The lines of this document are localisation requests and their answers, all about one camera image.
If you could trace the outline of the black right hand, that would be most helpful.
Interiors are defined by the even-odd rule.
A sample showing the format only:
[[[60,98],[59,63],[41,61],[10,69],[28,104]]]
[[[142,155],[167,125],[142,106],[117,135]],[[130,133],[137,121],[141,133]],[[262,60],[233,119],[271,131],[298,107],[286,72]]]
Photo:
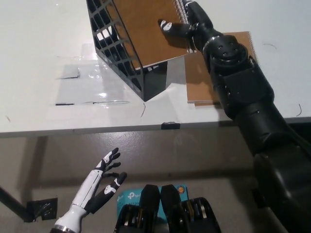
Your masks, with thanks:
[[[181,1],[186,13],[187,23],[158,20],[158,25],[166,37],[192,40],[194,46],[203,52],[208,43],[222,35],[213,27],[213,23],[204,9],[194,0]]]

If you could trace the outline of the white and black left hand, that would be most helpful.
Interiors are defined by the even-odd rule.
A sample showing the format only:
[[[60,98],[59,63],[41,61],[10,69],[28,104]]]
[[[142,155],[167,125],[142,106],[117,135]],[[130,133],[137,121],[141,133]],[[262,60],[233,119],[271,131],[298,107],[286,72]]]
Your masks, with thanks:
[[[80,233],[83,218],[90,213],[96,213],[114,196],[127,177],[126,172],[108,172],[121,165],[120,162],[113,162],[120,155],[118,148],[113,149],[90,171],[76,193],[69,210],[55,222],[51,229],[52,233]],[[114,181],[101,192],[96,193],[100,182],[106,177],[113,177]]]

